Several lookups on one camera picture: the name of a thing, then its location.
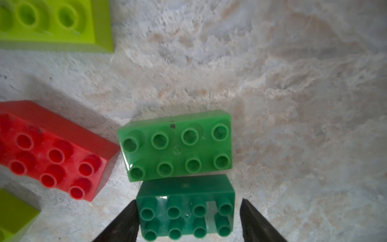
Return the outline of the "dark green lego brick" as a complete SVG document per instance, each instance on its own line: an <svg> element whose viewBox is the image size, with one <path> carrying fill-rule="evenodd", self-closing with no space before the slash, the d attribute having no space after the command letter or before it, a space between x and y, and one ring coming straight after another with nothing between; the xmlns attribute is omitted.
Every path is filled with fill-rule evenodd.
<svg viewBox="0 0 387 242"><path fill-rule="evenodd" d="M233 231L235 190L225 174L182 176L144 181L136 197L146 241L179 240Z"/></svg>

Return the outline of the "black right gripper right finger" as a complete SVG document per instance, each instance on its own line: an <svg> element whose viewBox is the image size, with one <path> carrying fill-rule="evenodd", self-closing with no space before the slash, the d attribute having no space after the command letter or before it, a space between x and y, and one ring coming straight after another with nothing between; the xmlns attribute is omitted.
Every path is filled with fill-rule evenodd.
<svg viewBox="0 0 387 242"><path fill-rule="evenodd" d="M249 200L242 200L239 214L245 242L287 242Z"/></svg>

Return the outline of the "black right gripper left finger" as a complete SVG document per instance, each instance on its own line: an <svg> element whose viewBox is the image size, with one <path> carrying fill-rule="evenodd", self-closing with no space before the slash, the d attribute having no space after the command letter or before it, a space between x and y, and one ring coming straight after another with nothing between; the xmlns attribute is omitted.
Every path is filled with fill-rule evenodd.
<svg viewBox="0 0 387 242"><path fill-rule="evenodd" d="M133 200L93 242L136 242L139 228L137 203Z"/></svg>

